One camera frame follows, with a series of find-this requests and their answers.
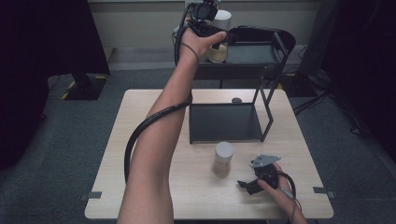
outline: black wire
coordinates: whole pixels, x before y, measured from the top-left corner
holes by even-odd
[[[314,105],[314,103],[316,103],[318,100],[322,99],[322,97],[325,96],[328,93],[329,93],[328,91],[325,91],[321,95],[315,97],[314,99],[309,100],[309,101],[307,101],[307,102],[305,102],[305,103],[293,108],[294,115],[297,116],[301,112],[303,112],[305,109],[312,108],[313,106],[320,104],[322,101],[320,101],[320,102],[318,102],[317,104]]]
[[[298,201],[298,199],[296,199],[296,198],[294,198],[294,201],[297,202],[298,207],[300,208],[300,211],[303,211],[303,208],[301,207],[300,201]]]
[[[177,31],[177,40],[176,40],[176,44],[175,44],[175,64],[177,65],[178,63],[178,59],[179,59],[179,50],[180,50],[180,44],[181,44],[181,37],[183,36],[184,32],[186,31],[186,29],[188,27],[184,27],[184,20],[186,20],[186,16],[187,13],[189,12],[190,8],[192,6],[194,6],[195,3],[190,3],[184,13],[183,13],[183,17],[181,20],[181,23],[179,25],[179,29]],[[128,144],[125,148],[125,155],[124,155],[124,178],[125,178],[125,183],[128,182],[128,176],[129,176],[129,167],[130,167],[130,163],[131,163],[131,155],[132,155],[132,150],[134,148],[134,143],[136,142],[137,138],[139,137],[139,135],[145,131],[147,129],[147,127],[151,124],[153,124],[155,121],[157,121],[158,119],[169,115],[175,111],[178,111],[179,109],[182,109],[188,105],[190,105],[192,102],[192,94],[190,93],[189,98],[187,99],[186,102],[181,103],[179,105],[172,105],[169,106],[153,115],[151,115],[150,117],[146,118],[145,120],[143,120],[138,126],[137,128],[134,130],[134,132],[132,133],[131,137],[128,140]]]
[[[131,155],[132,155],[132,149],[134,147],[134,143],[136,142],[137,138],[139,135],[147,129],[147,127],[151,124],[153,124],[155,121],[158,119],[169,115],[175,111],[178,111],[179,109],[182,109],[188,105],[190,105],[192,102],[192,95],[190,94],[189,99],[187,99],[186,102],[179,104],[179,105],[172,105],[169,106],[153,115],[150,117],[146,118],[141,122],[137,128],[134,130],[132,133],[131,137],[129,138],[128,144],[126,145],[125,148],[125,156],[124,156],[124,177],[125,177],[125,183],[128,181],[128,175],[129,175],[129,166],[131,163]]]
[[[298,52],[298,56],[300,57],[300,58],[303,58],[304,57],[304,55],[302,56],[301,55],[301,53],[305,50],[305,49],[307,49],[308,48],[308,46],[307,45],[305,45],[299,52]]]
[[[181,44],[181,37],[183,36],[184,32],[186,32],[187,27],[184,27],[184,21],[186,20],[187,13],[189,13],[190,8],[194,7],[195,3],[190,3],[183,12],[183,16],[181,17],[180,25],[178,26],[177,36],[176,36],[176,44],[175,44],[175,65],[178,64],[179,60],[179,51],[180,51],[180,44]]]
[[[291,193],[293,194],[293,197],[296,198],[297,192],[296,192],[296,186],[294,185],[293,179],[291,179],[291,177],[288,174],[285,174],[281,171],[278,171],[277,174],[282,175],[282,176],[286,177],[286,179],[288,179],[290,186],[291,186]]]

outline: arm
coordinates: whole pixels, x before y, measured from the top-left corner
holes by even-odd
[[[274,162],[274,166],[278,171],[282,171],[282,169],[276,162]],[[273,189],[263,180],[259,179],[258,183],[264,190],[266,190],[269,194],[271,194],[275,202],[288,216],[288,219],[291,224],[307,223],[303,213],[301,212],[300,208],[297,205],[297,202],[295,202],[293,199],[287,196],[281,189]],[[279,177],[279,186],[287,190],[288,192],[291,192],[289,182],[283,176]]]
[[[225,33],[201,38],[188,29],[182,42],[201,59],[210,45],[220,42]],[[198,62],[191,49],[180,47],[180,60],[163,92],[148,116],[188,99]],[[120,208],[118,223],[173,223],[169,190],[169,169],[180,135],[185,109],[167,115],[143,131],[131,158],[128,183]]]

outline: wall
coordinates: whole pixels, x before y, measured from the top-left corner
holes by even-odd
[[[169,48],[180,23],[184,1],[90,0],[104,47]],[[298,45],[308,43],[318,0],[221,1],[232,12],[231,26],[257,25],[287,30]]]

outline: wooden table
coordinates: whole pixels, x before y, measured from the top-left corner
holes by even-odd
[[[123,156],[126,144],[160,92],[125,92],[92,188],[92,191],[101,191],[102,196],[100,199],[89,199],[85,210],[87,218],[117,218],[125,188]],[[194,103],[230,103],[234,97],[251,102],[254,90],[193,90],[192,94]],[[284,218],[265,191],[250,196],[237,185],[237,180],[249,182],[256,178],[249,163],[258,154],[282,158],[278,163],[293,178],[297,199],[307,218],[333,216],[327,194],[318,194],[313,190],[313,187],[323,185],[286,93],[276,90],[270,107],[275,121],[265,141],[233,143],[235,153],[230,171],[221,177],[214,172],[216,143],[190,144],[187,109],[170,172],[175,219]],[[268,118],[262,100],[257,100],[256,109],[260,123],[265,125]]]

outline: cup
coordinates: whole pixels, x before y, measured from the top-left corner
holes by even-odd
[[[231,143],[220,142],[216,145],[216,160],[220,162],[230,162],[235,148]]]
[[[226,42],[222,42],[219,45],[218,49],[210,46],[206,52],[207,59],[212,63],[223,63],[228,56],[228,44]]]
[[[216,145],[216,157],[212,164],[212,171],[217,177],[224,178],[230,173],[230,161],[234,151],[231,143],[220,142]]]
[[[211,26],[218,27],[221,30],[228,31],[231,23],[231,12],[226,10],[219,10],[215,19],[210,22]]]
[[[216,14],[215,19],[212,22],[210,22],[210,25],[214,27],[218,27],[221,30],[228,31],[230,29],[231,16],[232,15],[229,11],[219,10],[218,13]],[[224,39],[220,43],[218,49],[211,46],[206,53],[207,59],[212,63],[224,62],[227,59],[227,55],[228,55],[228,44],[226,39]]]

